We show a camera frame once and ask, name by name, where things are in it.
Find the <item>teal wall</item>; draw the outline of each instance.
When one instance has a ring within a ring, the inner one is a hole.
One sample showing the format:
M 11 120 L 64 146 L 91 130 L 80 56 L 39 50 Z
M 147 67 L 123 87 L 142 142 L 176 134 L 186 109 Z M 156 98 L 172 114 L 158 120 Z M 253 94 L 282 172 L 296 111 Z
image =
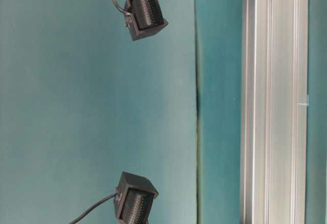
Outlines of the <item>teal wall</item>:
M 199 220 L 240 219 L 242 0 L 196 0 Z
M 150 223 L 196 223 L 194 0 L 159 1 L 132 42 L 110 0 L 0 0 L 0 223 L 68 223 L 123 170 L 158 189 Z
M 306 223 L 327 223 L 327 5 L 309 0 L 309 109 Z

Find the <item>teal backdrop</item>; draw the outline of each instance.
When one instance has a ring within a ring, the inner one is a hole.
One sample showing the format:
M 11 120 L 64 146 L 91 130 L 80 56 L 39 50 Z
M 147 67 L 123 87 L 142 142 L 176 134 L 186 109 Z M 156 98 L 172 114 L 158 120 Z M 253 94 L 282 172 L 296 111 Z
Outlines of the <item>teal backdrop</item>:
M 159 1 L 132 42 L 110 0 L 0 0 L 0 223 L 68 223 L 122 171 L 158 189 L 150 223 L 196 223 L 194 0 Z
M 240 221 L 242 0 L 195 0 L 199 223 Z
M 327 223 L 327 5 L 309 0 L 309 108 L 306 223 Z

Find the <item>metal frame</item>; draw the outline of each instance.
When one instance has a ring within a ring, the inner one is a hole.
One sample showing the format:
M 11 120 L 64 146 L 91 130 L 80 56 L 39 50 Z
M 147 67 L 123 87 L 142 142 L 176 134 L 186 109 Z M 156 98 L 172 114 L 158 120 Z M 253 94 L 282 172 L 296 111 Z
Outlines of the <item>metal frame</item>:
M 243 0 L 241 223 L 304 224 L 308 0 Z

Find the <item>sensor module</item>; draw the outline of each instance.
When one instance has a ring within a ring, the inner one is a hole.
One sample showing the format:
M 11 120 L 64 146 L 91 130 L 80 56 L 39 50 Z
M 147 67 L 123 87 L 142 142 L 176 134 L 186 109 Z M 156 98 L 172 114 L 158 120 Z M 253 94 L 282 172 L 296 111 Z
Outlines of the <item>sensor module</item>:
M 123 172 L 116 193 L 105 197 L 71 221 L 76 224 L 97 206 L 114 197 L 113 205 L 120 224 L 148 224 L 153 200 L 159 193 L 145 177 Z
M 168 25 L 163 18 L 158 0 L 126 0 L 125 26 L 132 40 L 153 36 Z

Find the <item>black cable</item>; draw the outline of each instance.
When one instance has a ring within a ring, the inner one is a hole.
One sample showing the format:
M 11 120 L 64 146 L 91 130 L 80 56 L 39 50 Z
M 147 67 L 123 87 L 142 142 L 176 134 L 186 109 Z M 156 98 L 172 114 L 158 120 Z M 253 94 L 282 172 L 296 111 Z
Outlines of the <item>black cable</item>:
M 78 223 L 81 219 L 83 219 L 88 213 L 90 213 L 93 209 L 95 209 L 100 204 L 103 204 L 104 202 L 108 201 L 109 199 L 115 197 L 117 193 L 114 193 L 112 195 L 109 195 L 105 197 L 104 199 L 96 202 L 94 205 L 92 205 L 90 208 L 88 208 L 83 214 L 81 214 L 79 217 L 77 217 L 75 220 L 71 221 L 69 224 L 75 224 Z

